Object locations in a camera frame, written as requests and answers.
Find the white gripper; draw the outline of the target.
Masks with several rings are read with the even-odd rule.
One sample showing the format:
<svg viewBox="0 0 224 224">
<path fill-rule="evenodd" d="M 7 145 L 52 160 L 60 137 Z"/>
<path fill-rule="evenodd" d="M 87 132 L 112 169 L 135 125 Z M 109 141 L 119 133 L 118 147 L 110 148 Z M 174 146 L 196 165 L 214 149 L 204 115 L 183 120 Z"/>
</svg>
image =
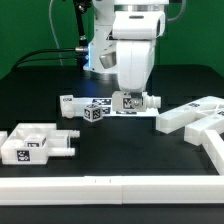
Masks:
<svg viewBox="0 0 224 224">
<path fill-rule="evenodd" d="M 118 85 L 121 91 L 133 92 L 134 109 L 144 108 L 148 78 L 154 66 L 156 38 L 165 30 L 163 11 L 116 11 L 112 36 L 116 42 Z"/>
</svg>

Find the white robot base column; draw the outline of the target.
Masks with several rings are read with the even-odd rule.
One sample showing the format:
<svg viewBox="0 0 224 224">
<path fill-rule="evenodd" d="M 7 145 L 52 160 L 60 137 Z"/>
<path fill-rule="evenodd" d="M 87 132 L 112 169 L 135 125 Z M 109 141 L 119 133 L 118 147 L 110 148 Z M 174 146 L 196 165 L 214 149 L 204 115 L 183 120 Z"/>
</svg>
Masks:
<svg viewBox="0 0 224 224">
<path fill-rule="evenodd" d="M 92 0 L 94 7 L 94 36 L 88 44 L 88 62 L 83 69 L 91 77 L 111 79 L 117 76 L 117 66 L 105 68 L 103 61 L 106 51 L 111 50 L 116 41 L 112 40 L 112 26 L 115 11 L 134 10 L 132 0 Z"/>
</svg>

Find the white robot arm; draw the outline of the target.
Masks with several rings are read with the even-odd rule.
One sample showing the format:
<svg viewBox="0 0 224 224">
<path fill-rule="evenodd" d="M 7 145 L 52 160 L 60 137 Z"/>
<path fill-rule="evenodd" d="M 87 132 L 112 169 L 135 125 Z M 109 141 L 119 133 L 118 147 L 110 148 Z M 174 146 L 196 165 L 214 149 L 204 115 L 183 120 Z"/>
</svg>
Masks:
<svg viewBox="0 0 224 224">
<path fill-rule="evenodd" d="M 145 112 L 160 108 L 161 98 L 145 91 L 155 60 L 156 39 L 163 35 L 166 22 L 178 20 L 185 11 L 166 19 L 169 0 L 116 0 L 123 10 L 115 12 L 112 36 L 116 40 L 117 81 L 119 91 L 112 95 L 112 109 L 125 112 Z"/>
</svg>

